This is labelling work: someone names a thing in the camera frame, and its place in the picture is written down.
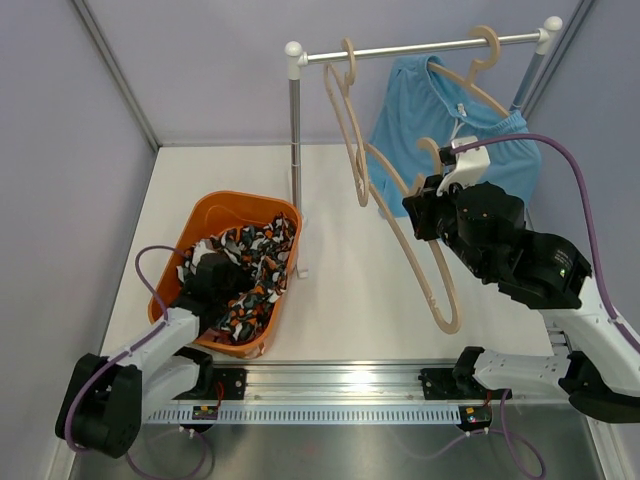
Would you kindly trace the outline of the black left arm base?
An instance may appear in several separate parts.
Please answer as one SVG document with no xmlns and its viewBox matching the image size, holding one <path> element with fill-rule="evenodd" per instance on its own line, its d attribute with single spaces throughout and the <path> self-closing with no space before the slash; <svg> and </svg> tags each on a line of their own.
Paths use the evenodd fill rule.
<svg viewBox="0 0 640 480">
<path fill-rule="evenodd" d="M 196 385 L 175 397 L 175 400 L 217 401 L 243 400 L 247 383 L 244 368 L 213 368 L 200 374 Z"/>
</svg>

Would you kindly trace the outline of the orange camouflage shorts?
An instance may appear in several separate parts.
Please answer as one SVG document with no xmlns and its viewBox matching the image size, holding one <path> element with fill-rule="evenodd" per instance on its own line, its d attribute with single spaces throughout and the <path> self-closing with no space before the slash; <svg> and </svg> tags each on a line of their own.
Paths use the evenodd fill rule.
<svg viewBox="0 0 640 480">
<path fill-rule="evenodd" d="M 296 224 L 280 212 L 264 226 L 229 228 L 218 236 L 199 240 L 177 268 L 181 287 L 185 262 L 197 263 L 206 253 L 226 254 L 251 275 L 253 287 L 226 304 L 196 301 L 179 292 L 171 306 L 198 316 L 200 331 L 211 333 L 216 343 L 243 345 L 255 340 L 268 326 L 275 304 L 286 291 L 295 233 Z"/>
</svg>

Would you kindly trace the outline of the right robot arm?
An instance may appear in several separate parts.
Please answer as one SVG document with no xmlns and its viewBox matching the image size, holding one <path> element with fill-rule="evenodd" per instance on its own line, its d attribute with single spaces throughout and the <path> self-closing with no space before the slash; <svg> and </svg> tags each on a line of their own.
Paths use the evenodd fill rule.
<svg viewBox="0 0 640 480">
<path fill-rule="evenodd" d="M 439 194 L 430 176 L 402 201 L 419 240 L 443 242 L 483 284 L 539 312 L 569 335 L 563 357 L 467 346 L 450 384 L 465 398 L 500 393 L 565 396 L 610 424 L 639 420 L 639 337 L 607 317 L 590 263 L 565 238 L 529 230 L 524 203 L 488 182 Z"/>
</svg>

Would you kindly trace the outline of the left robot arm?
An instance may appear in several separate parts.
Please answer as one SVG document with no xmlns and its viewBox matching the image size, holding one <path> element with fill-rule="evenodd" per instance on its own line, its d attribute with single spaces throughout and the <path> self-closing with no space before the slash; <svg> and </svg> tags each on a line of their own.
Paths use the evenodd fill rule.
<svg viewBox="0 0 640 480">
<path fill-rule="evenodd" d="M 250 275 L 221 254 L 204 255 L 165 302 L 160 318 L 110 355 L 75 364 L 55 425 L 72 451 L 124 456 L 145 420 L 175 398 L 221 402 L 228 384 L 191 343 L 222 319 L 229 301 L 252 287 Z"/>
</svg>

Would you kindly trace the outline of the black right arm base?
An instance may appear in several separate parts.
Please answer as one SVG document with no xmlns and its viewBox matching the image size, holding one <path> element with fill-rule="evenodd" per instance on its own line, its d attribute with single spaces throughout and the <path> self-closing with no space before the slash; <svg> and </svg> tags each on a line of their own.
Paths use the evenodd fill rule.
<svg viewBox="0 0 640 480">
<path fill-rule="evenodd" d="M 453 368 L 423 368 L 418 379 L 425 400 L 499 400 L 505 389 L 487 390 L 473 378 L 456 379 Z"/>
</svg>

